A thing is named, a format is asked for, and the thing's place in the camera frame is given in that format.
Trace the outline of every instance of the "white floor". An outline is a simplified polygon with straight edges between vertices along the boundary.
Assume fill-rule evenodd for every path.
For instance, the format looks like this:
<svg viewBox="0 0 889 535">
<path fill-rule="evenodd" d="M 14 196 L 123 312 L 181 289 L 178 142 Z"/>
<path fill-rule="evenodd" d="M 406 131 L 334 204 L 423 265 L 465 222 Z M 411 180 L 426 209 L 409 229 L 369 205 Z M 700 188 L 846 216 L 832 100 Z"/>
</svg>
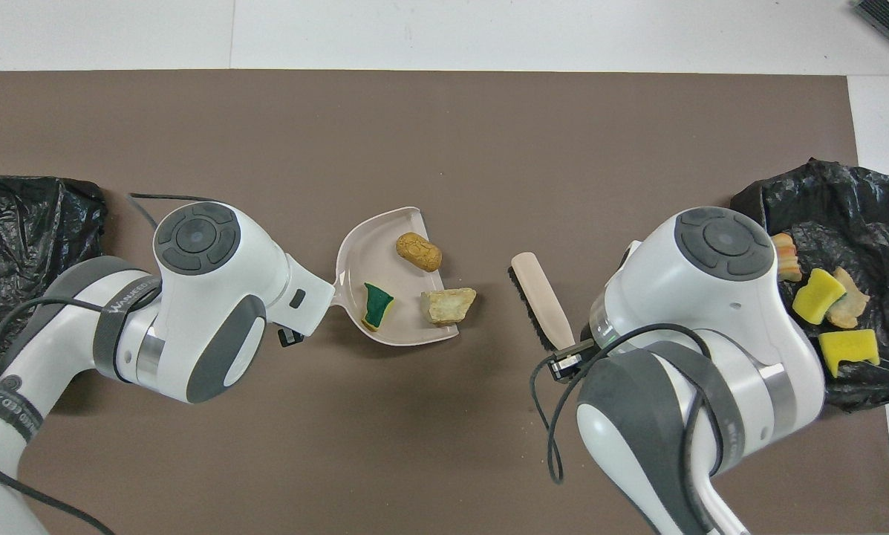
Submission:
<svg viewBox="0 0 889 535">
<path fill-rule="evenodd" d="M 889 173 L 889 42 L 846 0 L 0 0 L 0 71 L 95 68 L 848 75 Z"/>
</svg>

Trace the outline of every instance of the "round gray button pad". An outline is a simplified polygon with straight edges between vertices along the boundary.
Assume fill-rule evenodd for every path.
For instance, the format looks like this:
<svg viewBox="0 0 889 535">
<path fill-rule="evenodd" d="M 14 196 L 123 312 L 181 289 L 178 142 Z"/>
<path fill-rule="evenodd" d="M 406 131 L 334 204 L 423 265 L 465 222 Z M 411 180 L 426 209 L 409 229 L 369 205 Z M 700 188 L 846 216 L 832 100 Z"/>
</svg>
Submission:
<svg viewBox="0 0 889 535">
<path fill-rule="evenodd" d="M 696 268 L 729 281 L 757 279 L 770 270 L 770 237 L 749 217 L 722 207 L 686 210 L 675 219 L 675 244 Z"/>
<path fill-rule="evenodd" d="M 223 204 L 187 204 L 157 227 L 154 253 L 169 270 L 200 275 L 226 264 L 240 246 L 240 224 Z"/>
</svg>

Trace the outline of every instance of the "robotic arm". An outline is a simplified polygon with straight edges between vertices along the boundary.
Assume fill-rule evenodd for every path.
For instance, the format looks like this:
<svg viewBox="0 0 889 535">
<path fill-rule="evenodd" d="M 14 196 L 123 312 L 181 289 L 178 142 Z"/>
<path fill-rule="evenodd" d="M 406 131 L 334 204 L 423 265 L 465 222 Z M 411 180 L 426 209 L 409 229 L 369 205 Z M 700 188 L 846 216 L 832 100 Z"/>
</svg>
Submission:
<svg viewBox="0 0 889 535">
<path fill-rule="evenodd" d="M 659 533 L 747 533 L 709 478 L 824 402 L 763 228 L 719 207 L 669 218 L 628 248 L 587 330 L 549 366 L 560 382 L 584 377 L 576 420 L 593 460 Z M 586 345 L 596 358 L 577 353 Z"/>
<path fill-rule="evenodd" d="M 153 247 L 160 278 L 109 256 L 64 272 L 46 292 L 57 303 L 40 305 L 3 356 L 3 474 L 16 477 L 27 441 L 77 373 L 98 369 L 200 403 L 243 376 L 268 322 L 301 341 L 335 291 L 227 204 L 174 210 Z M 19 492 L 0 484 L 0 533 L 44 532 Z"/>
</svg>

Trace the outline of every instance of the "brown mat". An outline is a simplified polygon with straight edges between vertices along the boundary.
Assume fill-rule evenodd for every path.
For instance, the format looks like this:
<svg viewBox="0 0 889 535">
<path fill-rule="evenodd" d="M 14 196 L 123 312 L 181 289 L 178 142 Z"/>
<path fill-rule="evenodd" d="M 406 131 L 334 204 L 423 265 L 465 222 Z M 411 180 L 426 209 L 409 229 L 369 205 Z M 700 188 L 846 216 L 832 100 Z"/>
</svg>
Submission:
<svg viewBox="0 0 889 535">
<path fill-rule="evenodd" d="M 85 374 L 21 478 L 119 533 L 646 532 L 572 409 L 567 481 L 550 481 L 527 392 L 544 353 L 509 259 L 535 251 L 579 328 L 630 240 L 811 156 L 856 162 L 844 78 L 0 74 L 0 173 L 104 187 L 110 254 L 155 266 L 121 194 L 202 195 L 331 280 L 347 231 L 414 204 L 445 285 L 481 292 L 457 339 L 422 348 L 372 342 L 340 309 L 288 350 L 268 329 L 240 385 L 200 406 Z M 716 484 L 757 533 L 889 531 L 885 414 L 822 418 Z M 50 531 L 91 532 L 35 508 Z"/>
</svg>

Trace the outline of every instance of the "black trash bag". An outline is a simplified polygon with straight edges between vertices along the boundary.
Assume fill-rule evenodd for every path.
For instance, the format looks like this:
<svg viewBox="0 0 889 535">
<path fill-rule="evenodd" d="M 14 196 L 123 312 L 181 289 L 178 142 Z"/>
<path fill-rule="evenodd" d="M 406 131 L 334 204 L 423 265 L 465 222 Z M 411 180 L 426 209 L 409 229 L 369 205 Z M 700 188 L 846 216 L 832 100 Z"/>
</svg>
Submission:
<svg viewBox="0 0 889 535">
<path fill-rule="evenodd" d="M 857 328 L 876 332 L 881 365 L 841 362 L 837 378 L 824 367 L 826 401 L 848 412 L 889 403 L 889 176 L 812 159 L 753 183 L 732 198 L 730 207 L 771 235 L 784 232 L 794 238 L 804 280 L 779 283 L 781 300 L 818 351 L 818 334 L 844 329 L 827 320 L 807 324 L 792 311 L 794 295 L 810 271 L 844 268 L 870 296 Z"/>
<path fill-rule="evenodd" d="M 41 296 L 62 271 L 101 253 L 108 214 L 100 187 L 49 176 L 0 176 L 0 321 Z M 7 329 L 0 352 L 24 328 L 27 311 Z"/>
</svg>

